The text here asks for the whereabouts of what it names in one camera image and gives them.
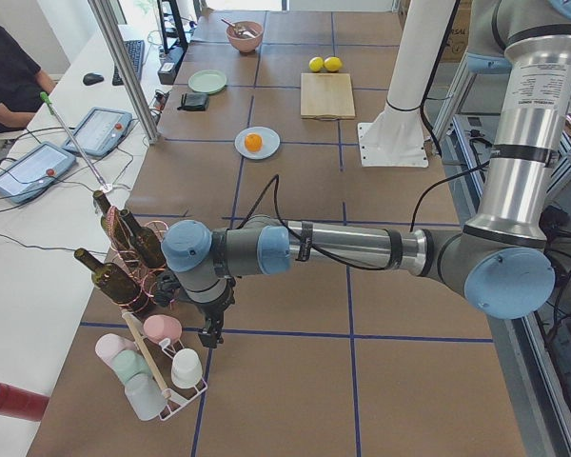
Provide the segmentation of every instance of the wooden stick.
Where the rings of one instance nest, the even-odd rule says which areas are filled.
[[[169,387],[167,387],[167,383],[165,382],[165,379],[163,379],[163,375],[161,374],[161,371],[159,371],[159,368],[154,363],[154,359],[150,355],[150,352],[148,351],[148,348],[146,347],[146,343],[144,343],[144,338],[142,337],[142,335],[140,334],[140,332],[136,328],[135,323],[133,322],[133,319],[131,318],[131,314],[129,312],[124,312],[123,313],[123,319],[125,319],[125,322],[127,323],[127,327],[129,327],[129,331],[131,332],[131,335],[133,335],[133,339],[135,340],[137,347],[140,349],[140,352],[142,352],[142,355],[144,356],[146,363],[150,367],[150,371],[152,372],[152,376],[154,377],[154,380],[156,381],[156,383],[159,385],[159,389],[163,393],[163,396],[165,398],[169,398],[171,396],[171,393],[169,391]]]

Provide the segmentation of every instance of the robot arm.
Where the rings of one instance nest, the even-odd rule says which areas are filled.
[[[555,279],[539,219],[571,99],[571,0],[476,0],[470,50],[495,58],[502,49],[509,85],[480,207],[463,231],[401,234],[265,216],[235,230],[212,232],[194,221],[171,227],[162,249],[186,300],[206,316],[204,345],[221,342],[233,278],[285,271],[290,253],[406,269],[498,318],[538,309]]]

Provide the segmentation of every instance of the plate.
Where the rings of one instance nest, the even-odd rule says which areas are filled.
[[[226,75],[219,70],[201,70],[188,78],[188,86],[195,92],[216,93],[226,86]]]
[[[258,152],[249,152],[246,149],[245,140],[246,136],[250,133],[258,133],[263,137],[263,146]],[[250,127],[249,129],[240,131],[235,138],[235,148],[241,155],[251,160],[262,160],[270,157],[275,153],[280,143],[279,135],[275,130],[271,130],[268,127]]]

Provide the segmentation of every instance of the black mouse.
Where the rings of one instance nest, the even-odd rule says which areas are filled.
[[[87,73],[83,76],[83,84],[85,86],[91,86],[93,84],[101,83],[104,81],[104,76],[97,73]]]

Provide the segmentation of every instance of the plate with orange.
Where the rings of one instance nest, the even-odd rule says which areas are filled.
[[[270,157],[280,143],[279,135],[268,127],[250,127],[240,131],[235,138],[235,148],[241,155],[251,160]]]

